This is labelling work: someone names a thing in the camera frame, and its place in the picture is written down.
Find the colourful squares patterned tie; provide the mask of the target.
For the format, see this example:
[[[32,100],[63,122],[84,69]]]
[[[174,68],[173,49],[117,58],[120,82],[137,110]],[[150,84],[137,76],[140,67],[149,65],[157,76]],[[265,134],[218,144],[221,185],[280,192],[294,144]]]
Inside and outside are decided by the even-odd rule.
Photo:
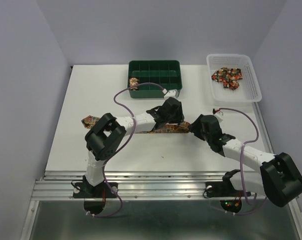
[[[99,117],[96,117],[96,116],[87,116],[85,117],[84,119],[81,120],[83,126],[86,128],[86,129],[91,129],[95,124],[96,122],[98,122],[100,120]],[[190,123],[189,122],[181,122],[181,123],[178,123],[178,124],[175,124],[175,123],[172,123],[172,124],[166,124],[164,127],[160,128],[160,129],[157,129],[157,130],[152,130],[152,131],[138,131],[137,134],[186,134],[186,133],[189,133],[189,127],[190,126]]]

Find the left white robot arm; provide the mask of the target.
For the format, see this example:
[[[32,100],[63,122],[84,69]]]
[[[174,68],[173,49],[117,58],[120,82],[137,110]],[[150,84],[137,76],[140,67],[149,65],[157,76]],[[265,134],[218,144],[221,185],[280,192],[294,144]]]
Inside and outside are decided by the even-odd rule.
[[[184,122],[182,103],[169,97],[163,105],[139,115],[114,117],[104,114],[85,135],[89,161],[84,175],[85,192],[96,197],[102,191],[104,166],[126,136],[137,133],[172,133]]]

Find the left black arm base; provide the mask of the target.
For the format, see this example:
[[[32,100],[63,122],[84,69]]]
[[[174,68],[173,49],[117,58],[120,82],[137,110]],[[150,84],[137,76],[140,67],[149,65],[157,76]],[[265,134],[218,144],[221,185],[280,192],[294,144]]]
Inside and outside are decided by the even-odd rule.
[[[102,199],[102,198],[117,198],[105,182],[97,186],[91,186],[84,182],[71,182],[73,187],[73,198],[77,199]]]

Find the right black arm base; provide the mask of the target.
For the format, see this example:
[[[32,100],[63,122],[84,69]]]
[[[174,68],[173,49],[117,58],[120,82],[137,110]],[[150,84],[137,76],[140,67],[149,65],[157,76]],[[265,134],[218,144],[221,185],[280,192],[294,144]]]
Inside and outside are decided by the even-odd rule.
[[[225,198],[225,197],[236,197],[238,191],[234,189],[231,184],[221,181],[209,181],[206,182],[206,189],[203,192],[204,198]]]

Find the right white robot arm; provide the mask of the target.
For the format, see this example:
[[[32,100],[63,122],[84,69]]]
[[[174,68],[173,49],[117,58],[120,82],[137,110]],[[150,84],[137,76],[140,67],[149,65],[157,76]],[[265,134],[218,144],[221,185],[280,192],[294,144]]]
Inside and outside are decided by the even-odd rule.
[[[243,169],[228,171],[221,181],[208,182],[206,197],[255,193],[283,207],[302,194],[302,175],[290,155],[245,146],[236,137],[223,133],[214,115],[200,115],[188,128],[195,137],[206,141],[213,152],[252,169],[248,173]]]

